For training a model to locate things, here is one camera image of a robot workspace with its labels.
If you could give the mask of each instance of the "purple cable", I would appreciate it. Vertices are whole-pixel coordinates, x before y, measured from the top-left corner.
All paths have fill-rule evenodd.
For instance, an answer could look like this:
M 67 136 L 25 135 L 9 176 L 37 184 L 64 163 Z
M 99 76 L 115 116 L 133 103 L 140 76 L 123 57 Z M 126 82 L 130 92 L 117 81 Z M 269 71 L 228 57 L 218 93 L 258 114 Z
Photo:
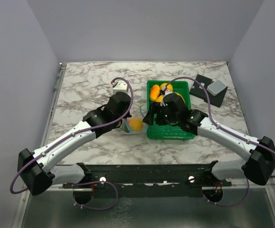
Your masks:
M 214 121 L 214 119 L 213 119 L 213 117 L 212 117 L 212 112 L 211 112 L 210 100 L 209 100 L 208 92 L 206 91 L 206 89 L 204 88 L 204 86 L 203 86 L 201 83 L 199 83 L 197 80 L 195 80 L 195 79 L 193 79 L 193 78 L 191 78 L 191 77 L 177 77 L 177 78 L 175 78 L 175 79 L 172 79 L 170 82 L 168 82 L 168 83 L 165 85 L 165 87 L 167 88 L 167 85 L 169 85 L 170 83 L 172 83 L 172 82 L 174 82 L 174 81 L 176 81 L 176 80 L 178 80 L 178 79 L 189 79 L 189 80 L 192 80 L 192 81 L 196 82 L 196 83 L 203 89 L 203 91 L 204 91 L 204 93 L 205 93 L 205 95 L 206 95 L 206 98 L 207 98 L 207 103 L 208 103 L 208 116 L 209 116 L 209 119 L 210 119 L 210 121 L 211 121 L 215 126 L 218 126 L 218 124 Z M 247 139 L 246 139 L 246 138 L 244 138 L 244 137 L 242 137 L 242 136 L 240 136 L 240 135 L 237 135 L 236 133 L 233 133 L 233 132 L 231 132 L 231 131 L 225 129 L 224 127 L 219 126 L 219 129 L 221 129 L 222 131 L 224 131 L 224 132 L 226 132 L 226 133 L 228 133 L 228 134 L 230 134 L 230 135 L 232 135 L 232 136 L 234 136 L 234 137 L 236 137 L 236 138 L 238 138 L 238 139 L 241 139 L 241 140 L 247 142 Z M 270 149 L 270 148 L 267 148 L 266 146 L 263 146 L 263 145 L 261 145 L 261 144 L 259 144 L 259 143 L 257 143 L 257 142 L 253 142 L 253 141 L 250 141 L 249 143 L 250 143 L 250 144 L 253 144 L 253 145 L 256 145 L 256 146 L 259 146 L 259 147 L 261 147 L 261 148 L 264 148 L 264 149 L 266 149 L 267 151 L 269 151 L 269 152 L 271 152 L 272 154 L 275 155 L 275 151 L 273 151 L 273 150 Z
M 235 206 L 238 206 L 239 204 L 243 203 L 247 199 L 248 194 L 250 193 L 250 183 L 249 183 L 248 179 L 246 179 L 246 183 L 247 183 L 246 195 L 238 203 L 223 205 L 223 204 L 214 203 L 214 202 L 210 201 L 204 194 L 203 194 L 203 197 L 207 200 L 208 203 L 213 204 L 215 206 L 220 206 L 220 207 L 224 207 L 224 208 L 235 207 Z
M 111 121 L 111 122 L 109 122 L 109 123 L 105 123 L 105 124 L 102 124 L 102 125 L 93 126 L 93 127 L 85 128 L 85 129 L 82 129 L 82 130 L 78 130 L 78 131 L 74 132 L 74 134 L 79 134 L 79 133 L 82 133 L 82 132 L 86 132 L 86 131 L 90 131 L 90 130 L 95 130 L 95 129 L 102 128 L 102 127 L 107 127 L 107 126 L 109 126 L 109 125 L 112 125 L 112 124 L 117 123 L 118 121 L 122 120 L 122 119 L 127 115 L 127 113 L 130 111 L 130 109 L 131 109 L 131 107 L 132 107 L 132 104 L 133 104 L 133 89 L 132 89 L 130 83 L 129 83 L 126 79 L 124 79 L 124 78 L 122 78 L 122 77 L 116 77 L 116 78 L 114 78 L 114 79 L 111 81 L 111 83 L 113 83 L 115 80 L 122 80 L 122 81 L 124 81 L 124 82 L 128 85 L 128 87 L 129 87 L 129 89 L 130 89 L 131 100 L 130 100 L 129 107 L 128 107 L 128 109 L 125 111 L 125 113 L 124 113 L 121 117 L 119 117 L 118 119 L 116 119 L 116 120 L 114 120 L 114 121 Z M 46 150 L 44 151 L 44 154 L 47 154 L 50 150 L 52 150 L 53 148 L 55 148 L 56 146 L 58 146 L 59 144 L 61 144 L 62 142 L 64 142 L 65 140 L 67 140 L 68 138 L 71 138 L 71 137 L 73 137 L 72 134 L 69 134 L 69 135 L 67 135 L 66 137 L 62 138 L 61 140 L 59 140 L 58 142 L 56 142 L 55 144 L 53 144 L 52 146 L 50 146 L 48 149 L 46 149 Z M 23 173 L 23 171 L 25 171 L 25 169 L 26 169 L 29 165 L 31 165 L 33 162 L 37 161 L 37 160 L 38 160 L 39 158 L 41 158 L 42 156 L 43 156 L 42 154 L 38 155 L 36 158 L 34 158 L 34 159 L 32 159 L 31 161 L 29 161 L 26 165 L 24 165 L 24 166 L 17 172 L 17 174 L 15 175 L 15 177 L 13 178 L 13 180 L 12 180 L 12 182 L 11 182 L 11 184 L 10 184 L 10 192 L 11 192 L 12 194 L 20 194 L 20 193 L 23 193 L 24 191 L 28 190 L 28 188 L 25 188 L 25 189 L 22 189 L 22 190 L 19 190 L 19 191 L 14 191 L 14 184 L 15 184 L 17 178 Z
M 107 183 L 107 184 L 111 185 L 114 188 L 114 191 L 115 191 L 115 200 L 114 200 L 114 202 L 110 206 L 105 207 L 105 208 L 89 207 L 89 206 L 85 206 L 85 205 L 82 205 L 82 204 L 78 204 L 76 202 L 76 200 L 75 200 L 75 197 L 73 197 L 74 202 L 75 202 L 74 206 L 75 205 L 79 205 L 81 208 L 88 208 L 88 209 L 91 209 L 91 210 L 108 210 L 108 209 L 114 207 L 118 203 L 118 190 L 117 190 L 117 188 L 115 187 L 114 184 L 112 184 L 112 183 L 110 183 L 108 181 L 93 181 L 93 182 L 88 182 L 88 183 L 82 183 L 82 184 L 80 183 L 80 184 L 72 184 L 72 185 L 75 185 L 75 186 L 84 186 L 84 185 L 88 185 L 88 184 L 98 184 L 98 183 Z

